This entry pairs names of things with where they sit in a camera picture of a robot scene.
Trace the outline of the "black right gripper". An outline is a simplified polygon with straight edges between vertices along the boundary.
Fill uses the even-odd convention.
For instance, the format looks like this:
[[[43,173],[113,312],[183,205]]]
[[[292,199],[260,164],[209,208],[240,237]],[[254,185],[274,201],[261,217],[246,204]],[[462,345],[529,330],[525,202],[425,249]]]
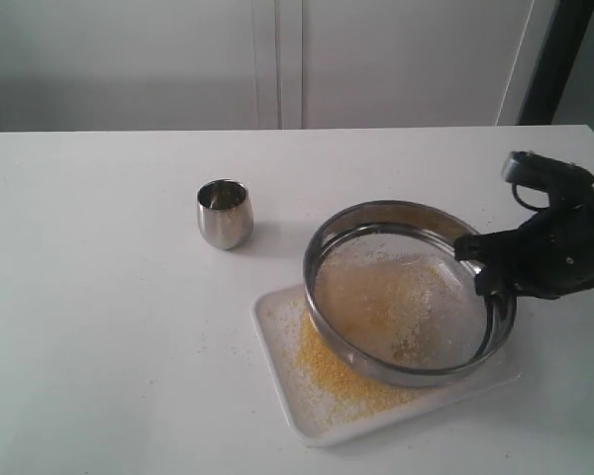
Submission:
[[[485,264],[474,277],[478,296],[554,300],[594,289],[593,186],[548,185],[542,191],[548,206],[518,228],[454,241],[457,261]]]

